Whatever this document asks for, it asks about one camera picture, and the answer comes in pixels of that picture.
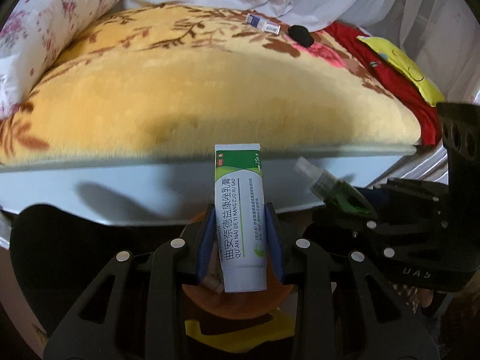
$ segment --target white pillow with red flowers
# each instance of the white pillow with red flowers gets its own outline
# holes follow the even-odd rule
[[[20,0],[0,31],[0,119],[14,113],[72,38],[120,0]]]

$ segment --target red cloth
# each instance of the red cloth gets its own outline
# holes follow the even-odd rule
[[[333,36],[350,54],[352,54],[385,89],[392,92],[413,114],[421,126],[421,138],[424,146],[436,145],[442,138],[437,109],[430,106],[420,95],[417,87],[405,76],[384,61],[368,45],[357,39],[365,34],[358,28],[352,28],[334,22],[325,31]]]

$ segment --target yellow plush toy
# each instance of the yellow plush toy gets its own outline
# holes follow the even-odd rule
[[[437,86],[423,74],[417,64],[389,40],[374,36],[358,36],[357,39],[368,45],[385,61],[412,81],[425,101],[432,107],[435,107],[438,102],[445,100]]]

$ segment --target yellow object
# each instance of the yellow object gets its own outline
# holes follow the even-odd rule
[[[207,158],[217,143],[283,153],[418,140],[412,112],[327,33],[304,49],[287,25],[278,36],[260,32],[244,23],[247,13],[160,4],[102,17],[1,122],[0,162]]]
[[[420,70],[417,64],[407,54],[384,38],[374,36],[357,36],[357,39],[367,44],[385,61],[408,78],[417,88],[425,101],[432,107],[445,100],[437,86]]]
[[[261,325],[237,332],[204,335],[200,323],[195,320],[185,321],[185,330],[189,337],[218,350],[229,353],[244,353],[268,341],[277,341],[295,334],[295,321],[284,312],[275,309],[269,313],[273,318]]]

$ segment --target white cap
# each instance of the white cap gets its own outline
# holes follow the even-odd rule
[[[231,268],[223,271],[225,292],[252,292],[267,289],[267,270],[262,267]]]

